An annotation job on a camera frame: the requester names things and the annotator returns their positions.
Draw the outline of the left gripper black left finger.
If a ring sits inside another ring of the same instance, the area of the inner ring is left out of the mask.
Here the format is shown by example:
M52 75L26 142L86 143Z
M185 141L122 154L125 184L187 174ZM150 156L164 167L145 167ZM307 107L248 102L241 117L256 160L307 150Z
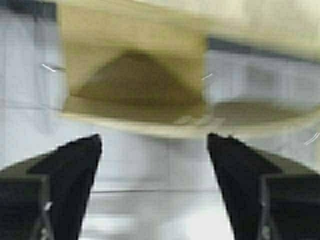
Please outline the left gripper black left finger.
M77 240L101 154L93 134L1 169L1 239Z

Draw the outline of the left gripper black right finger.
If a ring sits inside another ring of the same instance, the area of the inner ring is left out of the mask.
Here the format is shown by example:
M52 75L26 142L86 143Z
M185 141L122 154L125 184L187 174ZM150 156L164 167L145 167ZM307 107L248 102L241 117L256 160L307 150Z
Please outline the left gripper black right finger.
M318 172L231 136L206 146L236 240L319 239Z

